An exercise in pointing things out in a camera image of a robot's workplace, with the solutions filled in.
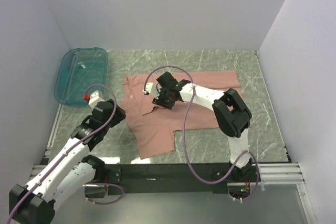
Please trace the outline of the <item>pink t shirt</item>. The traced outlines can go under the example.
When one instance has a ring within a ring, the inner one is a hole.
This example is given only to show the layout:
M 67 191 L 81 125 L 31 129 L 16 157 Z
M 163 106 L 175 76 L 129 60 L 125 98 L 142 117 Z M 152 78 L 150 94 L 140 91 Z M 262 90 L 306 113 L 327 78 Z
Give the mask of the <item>pink t shirt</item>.
M 218 123 L 214 112 L 200 105 L 176 102 L 169 110 L 153 104 L 152 96 L 143 94 L 144 82 L 156 83 L 158 74 L 127 75 L 123 81 L 124 98 L 121 107 L 126 122 L 137 139 L 141 159 L 158 156 L 175 150 L 176 131 L 186 129 L 215 129 Z

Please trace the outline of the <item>teal transparent plastic bin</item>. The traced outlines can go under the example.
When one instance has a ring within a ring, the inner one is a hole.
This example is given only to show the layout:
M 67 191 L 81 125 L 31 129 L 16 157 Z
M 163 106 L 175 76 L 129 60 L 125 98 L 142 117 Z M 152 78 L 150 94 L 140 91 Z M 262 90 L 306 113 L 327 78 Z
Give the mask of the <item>teal transparent plastic bin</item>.
M 106 83 L 108 53 L 103 48 L 77 48 L 67 52 L 61 62 L 54 89 L 62 105 L 85 106 L 85 92 L 103 91 Z

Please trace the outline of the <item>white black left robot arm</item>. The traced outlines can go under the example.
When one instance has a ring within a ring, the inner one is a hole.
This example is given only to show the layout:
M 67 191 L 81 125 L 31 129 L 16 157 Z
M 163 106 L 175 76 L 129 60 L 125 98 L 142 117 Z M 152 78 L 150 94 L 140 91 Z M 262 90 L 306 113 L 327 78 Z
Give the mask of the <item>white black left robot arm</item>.
M 125 119 L 125 111 L 111 99 L 89 105 L 92 113 L 75 127 L 56 157 L 24 186 L 16 184 L 10 190 L 8 223 L 51 223 L 61 204 L 85 184 L 121 188 L 121 169 L 107 168 L 90 153 Z

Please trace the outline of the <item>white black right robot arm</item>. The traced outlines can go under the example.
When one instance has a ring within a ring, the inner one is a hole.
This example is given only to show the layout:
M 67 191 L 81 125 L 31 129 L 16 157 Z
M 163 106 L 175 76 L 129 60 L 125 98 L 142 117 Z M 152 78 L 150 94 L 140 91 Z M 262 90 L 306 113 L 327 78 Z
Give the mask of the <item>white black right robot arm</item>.
M 170 72 L 157 78 L 157 83 L 145 80 L 143 93 L 153 97 L 153 103 L 172 110 L 176 101 L 188 103 L 188 112 L 192 104 L 214 112 L 220 130 L 228 136 L 230 149 L 230 175 L 241 182 L 252 167 L 249 153 L 248 128 L 252 114 L 239 93 L 230 88 L 227 91 L 213 90 L 194 83 L 190 74 L 188 79 L 177 81 Z

